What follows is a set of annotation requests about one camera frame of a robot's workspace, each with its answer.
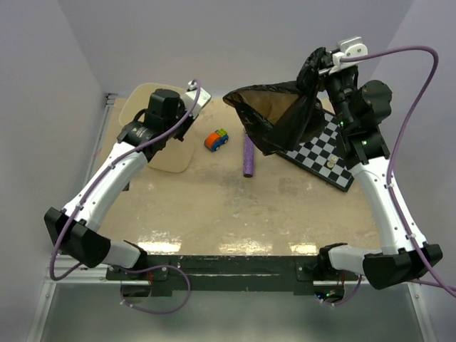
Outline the beige plastic trash bin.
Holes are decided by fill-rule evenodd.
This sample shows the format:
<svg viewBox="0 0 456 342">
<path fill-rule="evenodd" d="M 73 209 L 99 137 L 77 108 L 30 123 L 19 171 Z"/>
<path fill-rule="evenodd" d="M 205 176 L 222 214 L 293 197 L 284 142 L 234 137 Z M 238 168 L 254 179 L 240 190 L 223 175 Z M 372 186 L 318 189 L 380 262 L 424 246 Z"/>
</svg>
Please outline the beige plastic trash bin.
<svg viewBox="0 0 456 342">
<path fill-rule="evenodd" d="M 180 95 L 185 93 L 184 88 L 159 83 L 143 83 L 135 88 L 119 114 L 119 124 L 123 127 L 133 120 L 134 115 L 146 108 L 150 95 L 159 88 L 173 90 Z M 196 148 L 196 132 L 191 127 L 184 136 L 183 141 L 170 138 L 166 146 L 158 151 L 154 158 L 147 164 L 151 169 L 161 170 L 171 173 L 184 172 L 190 164 L 190 160 Z"/>
</svg>

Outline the black trash bag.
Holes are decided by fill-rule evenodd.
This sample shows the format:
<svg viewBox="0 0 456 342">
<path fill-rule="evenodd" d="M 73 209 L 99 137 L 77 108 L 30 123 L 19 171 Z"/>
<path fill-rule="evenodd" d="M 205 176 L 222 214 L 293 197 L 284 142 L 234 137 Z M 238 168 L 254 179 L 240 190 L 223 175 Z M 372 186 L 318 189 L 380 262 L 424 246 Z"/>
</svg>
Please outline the black trash bag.
<svg viewBox="0 0 456 342">
<path fill-rule="evenodd" d="M 248 85 L 223 96 L 263 155 L 292 151 L 323 132 L 324 110 L 318 93 L 324 85 L 319 71 L 330 62 L 330 54 L 320 47 L 305 60 L 294 81 Z"/>
</svg>

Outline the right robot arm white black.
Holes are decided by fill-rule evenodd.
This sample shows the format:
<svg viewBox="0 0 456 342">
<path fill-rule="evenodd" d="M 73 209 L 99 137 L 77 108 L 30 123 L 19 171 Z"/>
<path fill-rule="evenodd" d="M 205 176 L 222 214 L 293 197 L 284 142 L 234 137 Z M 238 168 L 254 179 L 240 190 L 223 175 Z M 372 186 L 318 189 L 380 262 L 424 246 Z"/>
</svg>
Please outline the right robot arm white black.
<svg viewBox="0 0 456 342">
<path fill-rule="evenodd" d="M 358 87 L 355 66 L 323 79 L 339 125 L 337 147 L 361 186 L 378 228 L 380 249 L 346 243 L 320 248 L 316 271 L 327 280 L 342 271 L 364 276 L 375 289 L 424 276 L 443 253 L 430 244 L 411 216 L 392 171 L 392 155 L 379 125 L 391 113 L 392 92 L 381 81 Z"/>
</svg>

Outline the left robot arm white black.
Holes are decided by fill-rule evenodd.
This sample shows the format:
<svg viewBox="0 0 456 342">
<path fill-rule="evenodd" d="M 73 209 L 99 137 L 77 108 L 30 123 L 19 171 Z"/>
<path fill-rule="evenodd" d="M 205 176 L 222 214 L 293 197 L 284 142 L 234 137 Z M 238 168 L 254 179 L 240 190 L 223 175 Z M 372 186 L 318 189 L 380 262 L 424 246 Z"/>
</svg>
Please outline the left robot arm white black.
<svg viewBox="0 0 456 342">
<path fill-rule="evenodd" d="M 110 154 L 85 187 L 62 209 L 51 207 L 45 213 L 53 253 L 64 252 L 89 268 L 120 266 L 131 279 L 143 278 L 146 252 L 133 243 L 104 237 L 98 230 L 131 179 L 169 139 L 184 139 L 209 99 L 196 80 L 183 94 L 169 88 L 152 92 L 147 106 L 121 129 Z"/>
</svg>

